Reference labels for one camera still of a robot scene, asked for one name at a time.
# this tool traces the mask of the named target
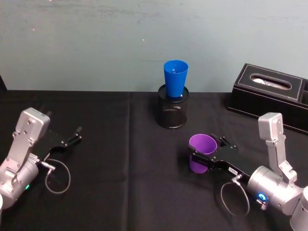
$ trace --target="purple plastic cup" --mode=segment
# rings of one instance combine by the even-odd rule
[[[189,139],[189,145],[204,155],[211,155],[217,149],[216,141],[212,137],[205,134],[193,135]],[[192,155],[189,157],[189,165],[191,170],[195,173],[205,173],[208,169],[206,166],[192,161]]]

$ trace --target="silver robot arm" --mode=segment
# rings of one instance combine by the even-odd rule
[[[295,231],[308,230],[308,187],[295,185],[297,173],[285,156],[282,114],[267,113],[258,120],[260,138],[266,141],[269,166],[260,166],[248,182],[248,190],[266,209],[268,204],[292,215],[290,224]]]
[[[0,194],[3,198],[3,209],[11,207],[37,176],[39,160],[31,154],[31,150],[44,136],[49,122],[48,116],[33,108],[28,108],[20,114],[16,131],[13,132],[14,140],[11,149],[0,166]]]

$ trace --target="wall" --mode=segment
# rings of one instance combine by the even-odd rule
[[[189,63],[190,91],[231,91],[244,63],[308,75],[302,0],[1,0],[8,89],[156,91]]]

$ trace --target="blue plastic cup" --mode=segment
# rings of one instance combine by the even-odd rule
[[[170,60],[164,65],[166,92],[169,97],[177,98],[183,94],[188,64],[181,60]]]

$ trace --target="cable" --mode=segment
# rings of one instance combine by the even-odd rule
[[[62,163],[61,161],[55,160],[55,159],[47,159],[46,161],[48,161],[48,160],[51,160],[51,161],[58,162],[58,163],[62,164],[62,165],[66,168],[66,170],[67,170],[67,173],[68,173],[68,185],[67,185],[66,189],[64,189],[63,191],[56,192],[56,191],[54,191],[54,190],[51,190],[51,189],[48,187],[48,185],[47,185],[47,179],[48,179],[48,176],[50,175],[51,171],[48,171],[48,173],[47,173],[47,175],[46,175],[46,178],[45,178],[45,185],[46,185],[46,188],[47,188],[50,192],[52,192],[52,193],[54,193],[54,194],[62,194],[62,193],[66,192],[66,191],[68,190],[68,188],[69,188],[69,186],[70,186],[70,184],[71,184],[71,173],[69,172],[68,167],[67,167],[64,163]]]
[[[227,207],[225,201],[223,200],[222,190],[223,190],[223,188],[224,188],[227,184],[232,184],[232,183],[227,182],[227,183],[225,183],[225,184],[221,187],[221,189],[220,189],[220,197],[221,197],[222,203],[223,203],[223,205],[226,207],[227,211],[228,211],[231,215],[233,215],[233,216],[241,216],[241,215],[237,215],[237,214],[232,213],[232,212],[229,210],[229,208]],[[247,216],[247,214],[248,214],[249,211],[250,211],[250,204],[249,204],[248,196],[247,196],[247,194],[246,194],[244,188],[243,188],[240,184],[235,184],[235,185],[239,186],[239,187],[242,189],[242,191],[243,191],[243,193],[244,193],[244,196],[245,196],[245,198],[246,198],[246,201],[247,201],[247,211],[246,211],[246,213],[243,215],[243,216],[245,217],[245,216]]]

